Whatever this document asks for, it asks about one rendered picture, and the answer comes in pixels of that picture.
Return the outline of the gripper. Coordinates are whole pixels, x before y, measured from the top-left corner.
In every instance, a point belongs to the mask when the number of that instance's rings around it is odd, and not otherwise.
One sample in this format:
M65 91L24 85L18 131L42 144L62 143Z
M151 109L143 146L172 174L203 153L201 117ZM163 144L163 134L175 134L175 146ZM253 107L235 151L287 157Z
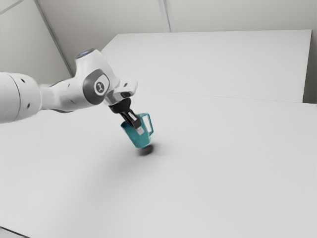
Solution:
M122 101L109 106L110 110L115 114L120 114L124 122L121 127L126 129L134 129L138 135L142 135L144 130L140 117L131 110L131 98L125 98Z

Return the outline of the teal faceted mug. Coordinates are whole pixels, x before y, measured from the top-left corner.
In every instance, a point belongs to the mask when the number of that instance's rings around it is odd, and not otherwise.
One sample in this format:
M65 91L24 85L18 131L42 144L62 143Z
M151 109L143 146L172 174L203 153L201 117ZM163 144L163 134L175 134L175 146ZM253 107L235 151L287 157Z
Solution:
M140 117L141 122L142 122L142 128L144 130L144 133L142 135L138 135L134 129L131 129L131 130L126 129L125 130L124 128L122 128L122 127L121 128L125 131L125 133L127 134L127 136L129 137L129 139L131 140L131 142L134 144L134 146L136 148L144 148L150 144L151 135L153 134L154 129L153 129L151 117L148 113L141 113L141 114L137 114L137 115ZM143 120L143 117L148 117L148 121L149 121L149 125L151 127L151 130L148 130L148 128Z

